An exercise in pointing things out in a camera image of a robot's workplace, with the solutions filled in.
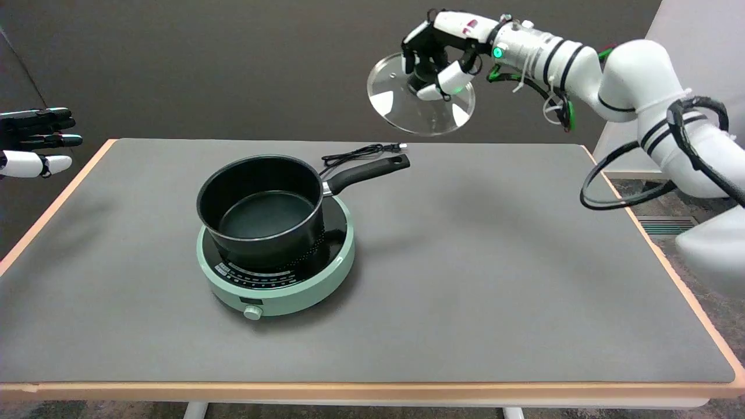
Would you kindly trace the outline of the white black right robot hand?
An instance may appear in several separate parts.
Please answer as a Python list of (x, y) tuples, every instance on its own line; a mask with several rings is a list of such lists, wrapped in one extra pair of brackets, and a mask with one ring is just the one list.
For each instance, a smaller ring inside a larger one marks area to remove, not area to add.
[(432, 10), (400, 44), (402, 69), (417, 75), (413, 93), (421, 101), (450, 101), (481, 71), (482, 55), (492, 52), (498, 32), (509, 22), (458, 10)]

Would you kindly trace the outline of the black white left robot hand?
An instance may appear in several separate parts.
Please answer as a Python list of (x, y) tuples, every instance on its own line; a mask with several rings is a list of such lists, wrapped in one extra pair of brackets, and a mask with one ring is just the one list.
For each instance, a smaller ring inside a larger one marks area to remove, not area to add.
[(2, 178), (48, 178), (69, 169), (73, 163), (72, 157), (38, 154), (38, 151), (81, 145), (83, 139), (80, 135), (63, 132), (75, 125), (72, 111), (66, 107), (3, 112)]

